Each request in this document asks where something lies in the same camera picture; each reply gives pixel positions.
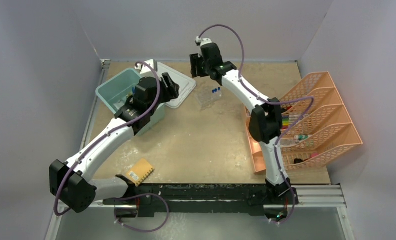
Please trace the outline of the white plastic bin lid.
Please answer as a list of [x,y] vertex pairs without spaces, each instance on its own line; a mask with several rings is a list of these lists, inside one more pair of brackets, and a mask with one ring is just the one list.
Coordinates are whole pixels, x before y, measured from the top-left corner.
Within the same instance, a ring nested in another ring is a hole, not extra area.
[[165,103],[165,105],[171,109],[179,108],[197,85],[196,81],[192,78],[161,62],[157,62],[157,73],[159,75],[162,73],[168,73],[173,82],[179,86],[179,96],[176,99]]

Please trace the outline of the blue cap test tube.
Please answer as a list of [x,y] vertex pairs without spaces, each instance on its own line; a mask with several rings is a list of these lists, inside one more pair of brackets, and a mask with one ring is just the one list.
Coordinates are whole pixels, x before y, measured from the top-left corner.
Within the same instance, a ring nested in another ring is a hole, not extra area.
[[221,91],[221,88],[220,88],[220,87],[217,89],[217,97],[218,97],[218,98],[221,98],[221,97],[222,97],[222,91]]
[[213,89],[212,90],[212,98],[215,98],[216,97],[216,93],[217,93],[217,89],[215,88],[215,89]]

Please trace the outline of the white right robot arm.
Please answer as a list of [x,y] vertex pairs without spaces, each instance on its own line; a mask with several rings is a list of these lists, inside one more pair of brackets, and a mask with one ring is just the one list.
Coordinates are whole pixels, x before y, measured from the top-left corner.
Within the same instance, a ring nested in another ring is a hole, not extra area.
[[258,142],[266,167],[266,196],[274,204],[286,197],[285,188],[290,186],[278,146],[282,128],[282,116],[278,99],[269,99],[258,92],[241,75],[237,67],[223,61],[217,44],[210,40],[196,43],[199,52],[191,54],[191,76],[210,77],[220,86],[231,91],[250,113],[248,131]]

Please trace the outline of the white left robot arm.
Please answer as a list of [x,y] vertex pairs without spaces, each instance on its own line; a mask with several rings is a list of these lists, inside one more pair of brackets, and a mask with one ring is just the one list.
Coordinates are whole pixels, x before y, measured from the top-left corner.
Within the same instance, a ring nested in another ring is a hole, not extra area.
[[56,159],[50,164],[49,190],[55,197],[55,215],[65,214],[58,212],[59,202],[68,211],[80,213],[94,201],[116,198],[127,205],[134,200],[135,191],[126,177],[93,181],[93,175],[116,149],[150,124],[159,105],[179,96],[179,88],[167,72],[159,78],[140,78],[133,94],[97,137],[67,160]]

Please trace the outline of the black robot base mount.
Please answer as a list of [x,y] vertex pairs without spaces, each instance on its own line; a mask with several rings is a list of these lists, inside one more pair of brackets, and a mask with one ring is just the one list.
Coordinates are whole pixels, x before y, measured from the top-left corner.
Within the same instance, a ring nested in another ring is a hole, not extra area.
[[287,217],[289,209],[298,205],[298,194],[283,190],[281,195],[264,183],[187,184],[144,183],[130,185],[124,200],[110,198],[104,205],[116,207],[116,216],[127,216],[127,206],[138,217],[151,218],[155,213],[248,214],[278,221]]

